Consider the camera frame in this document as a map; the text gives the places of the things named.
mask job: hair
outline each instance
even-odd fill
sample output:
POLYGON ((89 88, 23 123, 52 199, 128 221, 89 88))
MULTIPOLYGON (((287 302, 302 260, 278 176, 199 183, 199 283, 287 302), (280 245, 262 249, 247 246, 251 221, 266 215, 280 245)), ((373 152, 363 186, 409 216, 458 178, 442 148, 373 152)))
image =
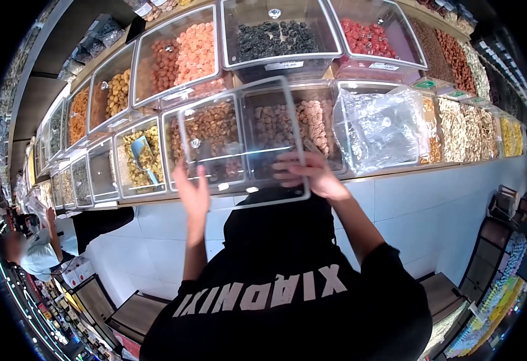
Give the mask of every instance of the hair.
POLYGON ((6 248, 6 243, 7 241, 13 237, 16 233, 16 231, 12 230, 12 231, 9 231, 7 233, 5 233, 4 235, 2 235, 0 237, 0 261, 3 263, 3 264, 6 264, 7 266, 9 267, 12 267, 13 265, 15 265, 14 262, 9 262, 6 258, 5 258, 5 253, 7 252, 7 248, 6 248))

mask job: blue scoop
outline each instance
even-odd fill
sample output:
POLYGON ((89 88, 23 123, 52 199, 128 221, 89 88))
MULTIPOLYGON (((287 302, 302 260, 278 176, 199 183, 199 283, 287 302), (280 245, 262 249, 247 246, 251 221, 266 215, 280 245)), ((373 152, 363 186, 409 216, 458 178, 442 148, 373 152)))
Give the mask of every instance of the blue scoop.
POLYGON ((144 148, 149 149, 149 153, 153 155, 151 147, 149 147, 149 143, 147 142, 147 138, 145 138, 144 135, 139 137, 136 141, 131 143, 131 152, 133 153, 133 163, 137 166, 139 170, 143 170, 147 172, 147 175, 149 175, 149 179, 152 180, 153 184, 159 184, 159 181, 157 180, 157 177, 155 177, 155 174, 153 174, 151 168, 144 169, 141 167, 141 163, 139 163, 139 154, 141 154, 141 150, 144 148))

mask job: hand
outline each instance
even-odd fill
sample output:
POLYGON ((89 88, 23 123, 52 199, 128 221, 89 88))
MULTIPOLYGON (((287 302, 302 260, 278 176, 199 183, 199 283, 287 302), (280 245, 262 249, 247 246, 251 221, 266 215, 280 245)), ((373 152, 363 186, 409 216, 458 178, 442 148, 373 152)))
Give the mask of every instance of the hand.
POLYGON ((47 226, 51 228, 55 225, 55 218, 57 218, 57 216, 55 215, 55 210, 52 207, 47 209, 45 217, 47 218, 47 226))
POLYGON ((332 173, 323 154, 304 152, 304 155, 307 166, 299 163, 297 151, 277 156, 280 162, 274 163, 273 169, 289 171, 289 173, 274 174, 274 178, 286 181, 281 184, 283 187, 295 187, 302 183, 302 176, 307 176, 311 191, 320 197, 330 200, 344 200, 351 197, 346 186, 341 184, 332 173))
POLYGON ((202 165, 197 167, 199 186, 196 187, 188 179, 187 170, 183 167, 183 163, 183 159, 180 159, 173 170, 173 179, 175 179, 181 203, 185 207, 189 221, 205 222, 211 202, 209 189, 207 187, 207 178, 205 177, 205 167, 202 165))

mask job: white box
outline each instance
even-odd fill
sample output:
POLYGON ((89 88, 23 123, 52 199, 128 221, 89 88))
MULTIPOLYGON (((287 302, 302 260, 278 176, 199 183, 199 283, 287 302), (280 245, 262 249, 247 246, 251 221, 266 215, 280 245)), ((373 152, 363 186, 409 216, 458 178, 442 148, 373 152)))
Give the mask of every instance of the white box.
POLYGON ((63 272, 63 279, 71 288, 80 285, 87 278, 95 274, 91 261, 83 256, 75 257, 67 270, 63 272))

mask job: shelf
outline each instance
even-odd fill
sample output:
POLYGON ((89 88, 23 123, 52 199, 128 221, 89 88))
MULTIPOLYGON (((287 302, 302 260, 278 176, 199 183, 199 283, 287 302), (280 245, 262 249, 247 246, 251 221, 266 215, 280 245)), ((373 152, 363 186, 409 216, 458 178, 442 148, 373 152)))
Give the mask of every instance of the shelf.
POLYGON ((455 25, 448 23, 440 14, 433 12, 416 0, 397 0, 398 5, 407 14, 411 15, 435 29, 441 30, 452 35, 454 38, 463 42, 469 42, 470 36, 455 25))

